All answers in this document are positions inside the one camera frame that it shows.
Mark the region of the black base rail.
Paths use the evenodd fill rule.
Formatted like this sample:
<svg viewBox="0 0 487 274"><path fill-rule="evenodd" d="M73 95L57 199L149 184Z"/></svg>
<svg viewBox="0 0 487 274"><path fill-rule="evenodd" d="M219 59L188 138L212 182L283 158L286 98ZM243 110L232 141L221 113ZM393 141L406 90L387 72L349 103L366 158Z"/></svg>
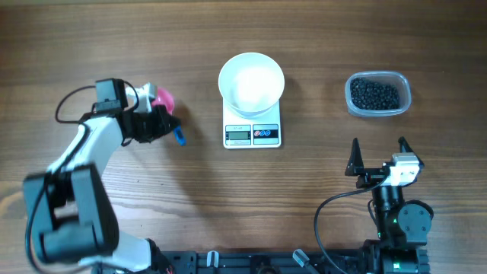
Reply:
<svg viewBox="0 0 487 274"><path fill-rule="evenodd" d="M308 274L389 273L429 274L425 250L330 250L329 262L320 252L306 253L299 263L291 253L197 253L166 251L162 273L178 274Z"/></svg>

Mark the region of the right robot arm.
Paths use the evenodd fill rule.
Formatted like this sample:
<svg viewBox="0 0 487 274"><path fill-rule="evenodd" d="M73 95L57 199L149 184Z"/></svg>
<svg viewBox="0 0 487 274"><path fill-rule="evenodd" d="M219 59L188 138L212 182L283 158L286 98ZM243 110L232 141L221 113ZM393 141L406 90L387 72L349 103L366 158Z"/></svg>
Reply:
<svg viewBox="0 0 487 274"><path fill-rule="evenodd" d="M428 243L434 211L419 200L406 201L403 189L418 179L424 163L405 138L398 140L399 152L378 168L364 166L357 139L345 175L357 177L356 187L372 194L377 228L375 240L366 240L358 255L359 273L430 273L423 247Z"/></svg>

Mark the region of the pink scoop blue handle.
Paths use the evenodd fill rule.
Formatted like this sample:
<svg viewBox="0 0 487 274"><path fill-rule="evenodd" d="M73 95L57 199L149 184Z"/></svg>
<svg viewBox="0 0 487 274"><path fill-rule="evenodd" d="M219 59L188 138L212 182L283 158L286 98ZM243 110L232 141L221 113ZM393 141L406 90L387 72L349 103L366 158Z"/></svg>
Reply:
<svg viewBox="0 0 487 274"><path fill-rule="evenodd" d="M152 109L156 105L164 105L167 108L169 114L173 116L175 110L175 102L173 95L164 88L158 88L156 99L151 103ZM181 137L176 137L177 142L180 146L186 145L186 138L184 137L183 131Z"/></svg>

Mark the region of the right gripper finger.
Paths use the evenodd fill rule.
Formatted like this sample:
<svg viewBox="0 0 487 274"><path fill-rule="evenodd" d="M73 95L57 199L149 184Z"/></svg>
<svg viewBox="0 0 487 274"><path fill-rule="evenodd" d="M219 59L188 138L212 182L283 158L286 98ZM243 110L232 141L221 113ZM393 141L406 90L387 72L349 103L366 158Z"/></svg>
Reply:
<svg viewBox="0 0 487 274"><path fill-rule="evenodd" d="M345 175L348 177L364 175L364 163L357 138L354 138L352 141L352 150L349 157L349 162L345 168Z"/></svg>
<svg viewBox="0 0 487 274"><path fill-rule="evenodd" d="M405 137L401 136L398 139L398 143L399 143L399 151L400 152L402 152L402 153L413 153L416 156L416 158L418 159L419 167L423 168L425 166L424 162L421 160L421 158L412 150L409 143L406 141Z"/></svg>

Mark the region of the black beans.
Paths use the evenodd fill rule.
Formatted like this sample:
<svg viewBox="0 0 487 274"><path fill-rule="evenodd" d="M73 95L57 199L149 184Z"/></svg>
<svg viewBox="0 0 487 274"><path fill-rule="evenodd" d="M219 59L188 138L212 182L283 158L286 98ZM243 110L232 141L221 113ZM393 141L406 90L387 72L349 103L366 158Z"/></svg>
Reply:
<svg viewBox="0 0 487 274"><path fill-rule="evenodd" d="M393 110L399 108L399 92L391 84L366 78L356 78L349 85L352 103L363 110Z"/></svg>

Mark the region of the clear plastic container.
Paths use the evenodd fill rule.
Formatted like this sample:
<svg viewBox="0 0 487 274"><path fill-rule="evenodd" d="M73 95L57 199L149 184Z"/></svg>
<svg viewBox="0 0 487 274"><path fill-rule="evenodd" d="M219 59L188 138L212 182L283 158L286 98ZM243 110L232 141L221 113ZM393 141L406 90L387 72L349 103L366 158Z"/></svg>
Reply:
<svg viewBox="0 0 487 274"><path fill-rule="evenodd" d="M353 116L386 117L406 112L412 95L409 81L399 72L358 72L345 83L345 101Z"/></svg>

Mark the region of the white ceramic bowl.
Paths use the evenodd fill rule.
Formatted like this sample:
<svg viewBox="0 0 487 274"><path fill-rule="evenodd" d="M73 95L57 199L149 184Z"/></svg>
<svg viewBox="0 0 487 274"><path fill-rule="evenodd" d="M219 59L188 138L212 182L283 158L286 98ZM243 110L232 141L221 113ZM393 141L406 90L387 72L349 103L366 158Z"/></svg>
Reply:
<svg viewBox="0 0 487 274"><path fill-rule="evenodd" d="M242 116L257 116L277 104L285 89L279 64L262 53L241 53L226 61L218 75L223 103Z"/></svg>

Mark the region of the white digital kitchen scale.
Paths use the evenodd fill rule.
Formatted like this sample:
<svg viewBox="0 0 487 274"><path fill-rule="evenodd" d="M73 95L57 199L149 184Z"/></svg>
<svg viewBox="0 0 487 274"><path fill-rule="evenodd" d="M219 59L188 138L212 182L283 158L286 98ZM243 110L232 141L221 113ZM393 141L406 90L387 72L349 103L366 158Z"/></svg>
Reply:
<svg viewBox="0 0 487 274"><path fill-rule="evenodd" d="M223 103L223 146L226 149L279 148L281 144L279 102L255 116L242 116Z"/></svg>

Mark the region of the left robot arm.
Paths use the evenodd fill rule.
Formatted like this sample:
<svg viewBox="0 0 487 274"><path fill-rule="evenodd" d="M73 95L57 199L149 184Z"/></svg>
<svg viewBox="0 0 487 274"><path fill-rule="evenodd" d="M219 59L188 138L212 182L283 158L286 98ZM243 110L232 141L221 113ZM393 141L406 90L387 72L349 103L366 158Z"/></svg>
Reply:
<svg viewBox="0 0 487 274"><path fill-rule="evenodd" d="M172 262L153 240L120 231L101 177L114 151L133 141L174 134L186 144L173 95L118 78L96 81L91 89L97 99L72 120L78 133L69 147L45 172L24 178L27 259L38 273L55 263L65 264L66 273L172 273Z"/></svg>

